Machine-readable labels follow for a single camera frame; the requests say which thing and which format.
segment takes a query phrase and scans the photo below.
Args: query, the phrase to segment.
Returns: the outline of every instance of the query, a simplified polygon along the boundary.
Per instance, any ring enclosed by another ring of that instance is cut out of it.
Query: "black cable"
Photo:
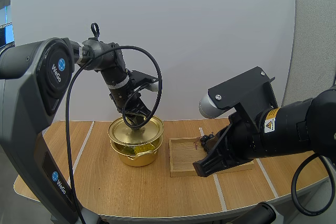
[[[80,67],[80,69],[75,73],[74,77],[70,81],[69,88],[68,88],[68,93],[67,93],[67,98],[66,98],[66,103],[65,103],[65,131],[66,131],[66,139],[67,139],[67,152],[68,152],[68,164],[69,164],[69,177],[70,177],[70,184],[71,184],[71,191],[72,191],[72,196],[73,196],[73,201],[75,203],[75,207],[78,213],[78,216],[82,222],[82,224],[86,224],[84,217],[82,215],[82,212],[79,209],[78,205],[78,199],[76,195],[76,190],[75,190],[75,181],[73,180],[73,169],[72,169],[72,158],[71,158],[71,146],[70,146],[70,125],[69,125],[69,105],[70,105],[70,94],[71,94],[71,89],[72,86],[79,76],[79,74],[84,70],[85,67],[87,67],[92,60],[90,59],[88,62],[86,62],[83,66]]]
[[[82,65],[80,67],[80,69],[75,73],[74,77],[72,78],[72,80],[70,81],[69,87],[68,87],[68,92],[67,92],[67,97],[66,97],[66,105],[65,105],[65,129],[66,129],[66,140],[67,140],[67,152],[68,152],[68,165],[69,165],[69,177],[70,177],[70,184],[71,184],[71,192],[72,192],[72,196],[73,196],[73,201],[75,203],[75,207],[76,207],[76,211],[77,214],[79,216],[79,219],[81,220],[82,224],[86,224],[84,217],[81,213],[81,210],[79,209],[79,205],[78,205],[78,198],[76,195],[76,190],[75,190],[75,181],[73,179],[73,167],[72,167],[72,157],[71,157],[71,146],[70,146],[70,123],[69,123],[69,105],[70,105],[70,94],[71,94],[71,89],[72,86],[74,86],[73,84],[75,83],[75,80],[77,79],[77,77],[79,76],[79,74],[88,66],[92,63],[93,60],[96,60],[97,58],[108,54],[110,52],[119,50],[119,49],[131,49],[131,50],[135,50],[135,51],[139,51],[144,53],[145,55],[147,55],[151,61],[153,62],[153,64],[155,65],[156,71],[157,71],[157,75],[158,75],[158,82],[159,82],[159,91],[158,91],[158,95],[156,97],[156,102],[155,105],[151,111],[151,113],[148,115],[148,117],[146,118],[146,120],[144,122],[142,122],[139,125],[131,125],[126,121],[126,118],[124,117],[124,111],[125,111],[125,107],[126,104],[129,102],[129,100],[135,95],[137,94],[140,90],[146,88],[149,84],[145,83],[143,85],[141,85],[139,87],[139,89],[137,89],[126,101],[125,105],[123,106],[123,119],[125,121],[125,124],[127,126],[129,126],[132,129],[138,129],[142,126],[144,126],[146,123],[148,123],[148,121],[152,118],[152,116],[154,115],[154,113],[156,112],[157,107],[159,106],[160,103],[160,99],[161,99],[161,93],[162,93],[162,76],[161,76],[161,71],[159,68],[158,63],[156,62],[156,60],[154,59],[154,57],[147,52],[146,50],[140,48],[140,47],[135,47],[135,46],[119,46],[119,47],[114,47],[111,48],[103,53],[101,53],[100,55],[96,56],[93,59],[88,60],[84,65]]]
[[[330,184],[331,184],[331,197],[329,199],[329,202],[325,205],[325,207],[323,207],[322,209],[318,210],[318,211],[310,211],[306,208],[304,208],[298,199],[298,196],[296,194],[296,183],[298,181],[298,177],[300,175],[300,172],[303,170],[303,168],[309,163],[311,162],[313,159],[315,158],[319,158],[322,162],[322,164],[324,165],[325,169],[327,170],[328,176],[330,178]],[[291,197],[292,197],[292,201],[295,205],[295,207],[299,210],[300,213],[307,215],[307,216],[317,216],[320,215],[321,213],[325,212],[332,204],[334,197],[335,197],[335,181],[334,178],[332,176],[332,173],[330,171],[330,168],[327,164],[327,162],[324,160],[324,158],[319,155],[318,153],[314,153],[313,155],[309,156],[305,161],[302,162],[302,164],[299,166],[299,168],[296,170],[294,176],[293,176],[293,180],[292,180],[292,184],[291,184]]]

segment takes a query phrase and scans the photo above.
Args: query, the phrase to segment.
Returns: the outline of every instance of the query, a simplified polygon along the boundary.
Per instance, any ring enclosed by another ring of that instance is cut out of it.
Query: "yellow warning sticker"
[[[264,132],[272,132],[275,130],[275,117],[278,113],[279,108],[271,110],[268,112],[266,119],[265,119],[265,127],[264,127]]]
[[[271,118],[275,118],[275,116],[277,115],[279,109],[280,108],[277,108],[277,109],[274,109],[274,110],[271,110],[270,112],[268,112],[266,120],[267,119],[271,119]]]

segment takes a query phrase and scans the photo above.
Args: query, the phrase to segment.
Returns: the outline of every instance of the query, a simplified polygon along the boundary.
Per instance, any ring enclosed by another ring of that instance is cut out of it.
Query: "wooden tabletop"
[[[254,162],[253,169],[207,178],[170,177],[169,138],[200,136],[200,127],[204,134],[217,133],[228,124],[228,119],[165,121],[158,158],[144,167],[130,167],[119,160],[107,134],[110,124],[94,122],[92,127],[92,122],[70,122],[77,196],[84,207],[102,215],[190,216],[271,200],[290,193],[295,170],[312,153],[262,158]],[[44,138],[67,178],[65,123],[53,123]],[[315,159],[301,172],[297,189],[326,176],[322,163]],[[37,200],[20,177],[14,189]]]

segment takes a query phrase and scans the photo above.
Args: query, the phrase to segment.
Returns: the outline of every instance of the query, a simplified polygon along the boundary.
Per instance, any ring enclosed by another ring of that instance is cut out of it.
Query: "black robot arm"
[[[128,102],[128,98],[139,87],[144,87],[150,91],[158,92],[159,79],[145,73],[126,68],[121,49],[110,51],[119,47],[116,43],[104,43],[99,41],[99,27],[96,23],[91,25],[94,37],[83,43],[71,41],[74,61],[79,66],[83,66],[89,60],[92,63],[85,67],[85,70],[100,72],[110,90],[110,98],[122,113],[125,108],[125,116],[132,125],[140,125],[149,116],[151,111],[140,99],[141,94],[135,94]]]
[[[336,156],[336,86],[315,98],[278,108],[269,79],[255,67],[208,90],[199,103],[200,112],[215,118],[231,108],[230,124],[214,137],[204,138],[207,156],[195,162],[198,176],[241,165],[254,158],[282,156],[313,150],[294,175],[291,193],[294,205],[308,216],[323,213],[331,205],[335,190],[330,168],[322,156]],[[319,157],[332,186],[328,204],[319,211],[304,209],[297,200],[296,181],[304,166]]]
[[[147,55],[155,63],[158,78],[127,71],[121,49]],[[52,124],[68,87],[70,94],[70,85],[79,74],[77,71],[71,78],[76,63],[81,66],[80,70],[86,66],[87,70],[102,73],[108,87],[111,85],[111,97],[118,111],[123,108],[131,126],[139,127],[154,114],[161,97],[162,78],[158,64],[147,51],[134,46],[105,44],[98,41],[98,33],[83,43],[51,38],[0,50],[0,144],[27,186],[60,223],[84,223],[85,219],[87,224],[101,224],[106,222],[77,201],[68,120],[71,187],[42,135],[42,130]],[[158,90],[151,112],[140,100],[138,91],[143,88]]]

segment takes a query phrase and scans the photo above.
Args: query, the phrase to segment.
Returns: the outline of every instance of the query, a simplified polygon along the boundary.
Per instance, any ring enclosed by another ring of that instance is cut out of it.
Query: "gray wall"
[[[294,0],[12,0],[17,45],[49,37],[84,41],[90,24],[101,40],[148,50],[163,75],[157,115],[199,119],[207,89],[257,65],[271,77],[281,103],[291,55]],[[144,55],[124,52],[129,69],[155,75]],[[84,72],[71,95],[70,119],[120,115],[99,73]],[[156,93],[143,91],[152,107]],[[64,103],[56,119],[64,118]]]
[[[284,105],[315,97],[334,84],[336,0],[296,0],[295,33]]]

